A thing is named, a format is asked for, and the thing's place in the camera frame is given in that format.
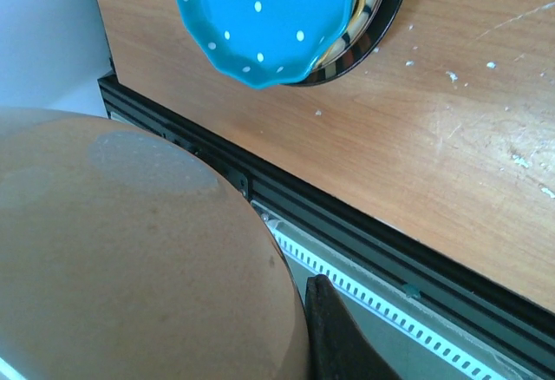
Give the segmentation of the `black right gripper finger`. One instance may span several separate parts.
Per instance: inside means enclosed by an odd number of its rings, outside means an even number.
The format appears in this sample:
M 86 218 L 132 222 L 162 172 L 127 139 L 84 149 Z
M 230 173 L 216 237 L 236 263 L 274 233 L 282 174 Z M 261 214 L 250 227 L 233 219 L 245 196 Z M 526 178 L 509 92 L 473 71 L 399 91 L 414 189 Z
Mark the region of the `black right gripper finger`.
M 328 277 L 307 279 L 305 316 L 315 379 L 398 379 L 379 355 Z

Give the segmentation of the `cream ceramic bowl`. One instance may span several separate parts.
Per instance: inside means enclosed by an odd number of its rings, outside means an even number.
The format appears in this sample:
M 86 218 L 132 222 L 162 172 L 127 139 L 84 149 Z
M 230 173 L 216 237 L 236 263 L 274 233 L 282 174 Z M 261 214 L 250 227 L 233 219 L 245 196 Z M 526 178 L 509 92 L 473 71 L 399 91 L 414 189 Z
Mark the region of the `cream ceramic bowl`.
M 2 378 L 311 374 L 284 255 L 219 173 L 118 121 L 2 109 Z

